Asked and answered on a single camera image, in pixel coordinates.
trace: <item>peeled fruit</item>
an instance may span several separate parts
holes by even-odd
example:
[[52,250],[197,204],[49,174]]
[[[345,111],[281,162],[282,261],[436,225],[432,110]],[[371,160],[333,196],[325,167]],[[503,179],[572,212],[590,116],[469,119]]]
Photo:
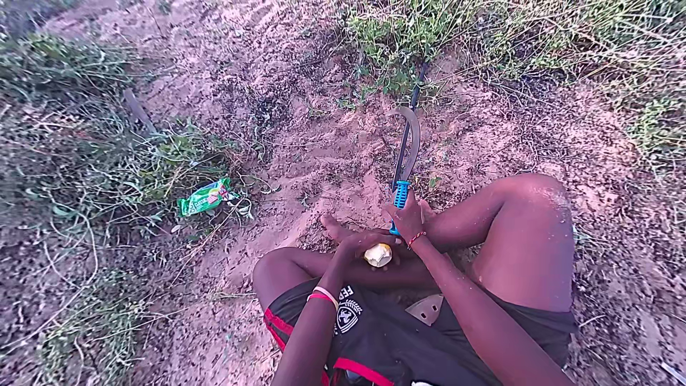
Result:
[[392,257],[393,255],[391,254],[390,246],[388,244],[376,244],[364,252],[364,259],[367,260],[371,266],[377,268],[381,268],[388,264]]

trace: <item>curved blade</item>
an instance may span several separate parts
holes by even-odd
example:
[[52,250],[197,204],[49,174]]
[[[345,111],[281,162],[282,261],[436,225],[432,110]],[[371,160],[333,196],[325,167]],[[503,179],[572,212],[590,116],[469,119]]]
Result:
[[[405,117],[407,122],[410,124],[410,132],[412,133],[412,147],[410,148],[410,156],[407,158],[407,163],[403,169],[403,174],[400,176],[400,181],[408,181],[410,173],[412,173],[412,168],[414,163],[417,162],[417,156],[419,156],[419,141],[421,139],[421,131],[419,130],[419,120],[414,114],[414,111],[407,107],[400,106],[389,112],[386,115],[402,115]],[[405,155],[405,144],[403,143],[400,154],[398,154],[398,166],[403,163],[403,155]]]

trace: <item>foot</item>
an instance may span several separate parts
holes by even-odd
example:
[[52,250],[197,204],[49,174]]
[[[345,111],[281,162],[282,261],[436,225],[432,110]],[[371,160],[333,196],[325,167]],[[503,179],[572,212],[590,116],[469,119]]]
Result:
[[426,224],[436,217],[437,213],[434,212],[426,200],[419,200],[418,204],[422,212],[422,224]]
[[329,237],[339,244],[343,241],[344,238],[355,233],[354,231],[351,231],[350,229],[345,228],[341,224],[339,224],[338,221],[330,214],[323,214],[319,218],[319,221],[321,221],[322,225],[324,225],[324,228],[327,230],[327,234],[329,235]]

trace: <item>knee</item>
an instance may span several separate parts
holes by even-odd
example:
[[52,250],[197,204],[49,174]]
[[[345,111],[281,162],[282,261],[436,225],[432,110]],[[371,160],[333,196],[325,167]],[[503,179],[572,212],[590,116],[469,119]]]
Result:
[[565,187],[554,177],[529,173],[508,178],[508,192],[515,198],[525,199],[534,204],[569,208]]
[[273,272],[278,271],[279,267],[288,260],[290,249],[294,248],[278,248],[267,252],[260,260],[257,260],[257,264],[252,269],[252,283],[260,285],[260,283],[269,282],[273,277]]

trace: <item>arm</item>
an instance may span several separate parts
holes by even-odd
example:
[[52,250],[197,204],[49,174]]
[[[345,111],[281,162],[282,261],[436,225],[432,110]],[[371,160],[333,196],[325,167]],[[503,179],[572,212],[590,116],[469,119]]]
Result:
[[[406,240],[422,229],[414,193],[403,209],[386,211]],[[504,385],[573,385],[543,349],[453,262],[420,236],[412,249],[429,269],[481,360]]]
[[[351,260],[380,242],[391,245],[400,242],[400,239],[368,232],[354,234],[343,240],[318,286],[337,297]],[[320,384],[331,346],[335,318],[335,306],[327,299],[313,297],[305,304],[288,339],[272,386]]]

